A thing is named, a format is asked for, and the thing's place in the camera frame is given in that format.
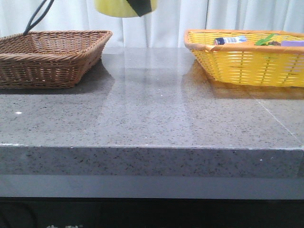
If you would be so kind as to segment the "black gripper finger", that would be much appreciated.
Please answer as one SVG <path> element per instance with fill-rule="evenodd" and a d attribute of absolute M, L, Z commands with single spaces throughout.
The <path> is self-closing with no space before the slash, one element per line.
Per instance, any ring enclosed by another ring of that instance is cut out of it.
<path fill-rule="evenodd" d="M 152 12 L 152 5 L 150 0 L 127 0 L 127 3 L 139 17 Z"/>

